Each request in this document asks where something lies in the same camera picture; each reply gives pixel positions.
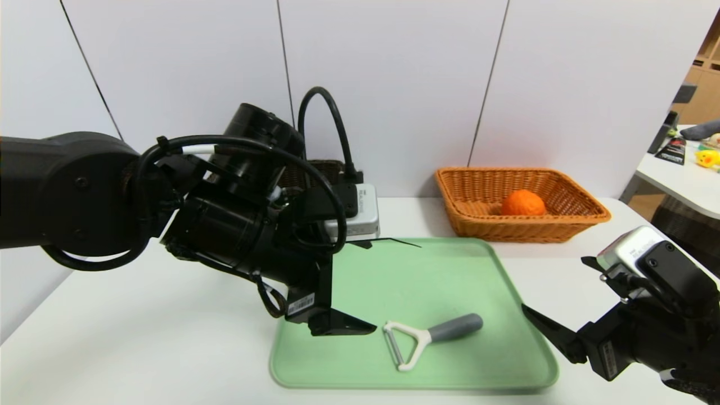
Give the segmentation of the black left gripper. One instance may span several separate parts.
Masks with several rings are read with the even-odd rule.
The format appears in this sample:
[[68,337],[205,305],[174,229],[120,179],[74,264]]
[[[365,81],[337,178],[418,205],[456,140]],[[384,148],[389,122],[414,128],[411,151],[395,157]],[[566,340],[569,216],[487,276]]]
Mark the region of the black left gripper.
[[267,216],[250,249],[250,281],[268,313],[312,336],[367,335],[376,325],[331,308],[334,244],[321,221]]

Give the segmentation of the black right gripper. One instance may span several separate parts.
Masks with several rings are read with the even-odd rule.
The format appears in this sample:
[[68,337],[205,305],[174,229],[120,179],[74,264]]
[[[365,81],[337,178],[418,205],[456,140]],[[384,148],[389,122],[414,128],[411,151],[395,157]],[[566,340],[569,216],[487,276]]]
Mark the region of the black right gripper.
[[[628,273],[622,264],[604,269],[594,256],[583,256],[581,262],[597,270],[601,282],[617,297],[628,298]],[[678,321],[653,306],[618,303],[578,333],[524,303],[520,307],[525,318],[569,362],[581,364],[589,359],[593,371],[607,381],[614,380],[634,363],[655,372],[689,364],[690,346],[677,331]]]

